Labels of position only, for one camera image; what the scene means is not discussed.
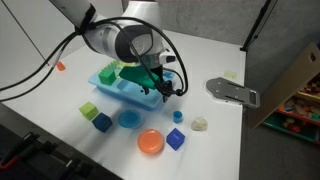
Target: white table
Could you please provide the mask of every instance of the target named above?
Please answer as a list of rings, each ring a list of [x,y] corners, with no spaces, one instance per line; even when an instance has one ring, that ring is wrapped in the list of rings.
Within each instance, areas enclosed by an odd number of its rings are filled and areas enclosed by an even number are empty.
[[[153,112],[109,97],[89,84],[88,77],[111,59],[87,47],[62,60],[66,71],[55,70],[34,92],[4,104],[124,179],[238,179],[242,106],[214,101],[205,90],[205,82],[232,72],[236,76],[231,80],[243,85],[245,53],[237,45],[165,33],[185,62],[190,88],[185,96],[173,96]],[[23,86],[1,93],[0,98],[28,89],[47,71],[48,68],[44,69]],[[79,112],[78,108],[87,101],[112,118],[113,126],[105,134]],[[128,130],[118,125],[118,115],[127,108],[141,113],[145,120],[141,128]],[[175,110],[184,114],[181,124],[172,121]],[[204,132],[190,128],[198,116],[209,122]],[[142,130],[157,129],[165,138],[175,127],[186,136],[177,151],[166,143],[157,155],[146,155],[139,150],[137,137]]]

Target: metal bracket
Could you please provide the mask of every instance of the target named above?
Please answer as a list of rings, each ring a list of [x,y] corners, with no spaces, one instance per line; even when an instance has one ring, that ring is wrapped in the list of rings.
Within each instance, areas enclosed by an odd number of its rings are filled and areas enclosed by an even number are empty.
[[[231,101],[252,109],[260,106],[260,94],[257,91],[224,78],[210,79],[206,88],[212,96],[227,103]]]

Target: gray wall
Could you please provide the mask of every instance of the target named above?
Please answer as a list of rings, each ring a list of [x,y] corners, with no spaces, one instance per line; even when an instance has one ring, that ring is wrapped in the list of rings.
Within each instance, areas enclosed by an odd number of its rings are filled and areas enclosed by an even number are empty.
[[[124,8],[128,0],[122,0]],[[157,0],[164,29],[243,45],[265,0]],[[263,93],[311,41],[319,0],[279,0],[247,56],[246,85]]]

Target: blue cube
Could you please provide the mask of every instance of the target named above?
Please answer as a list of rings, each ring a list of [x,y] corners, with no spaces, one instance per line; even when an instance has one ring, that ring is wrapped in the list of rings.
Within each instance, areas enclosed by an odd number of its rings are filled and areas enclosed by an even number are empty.
[[[104,133],[112,125],[111,118],[103,113],[100,113],[97,117],[95,117],[92,123],[95,128],[97,128],[98,130]]]
[[[176,151],[184,142],[185,136],[174,128],[167,136],[167,143]]]

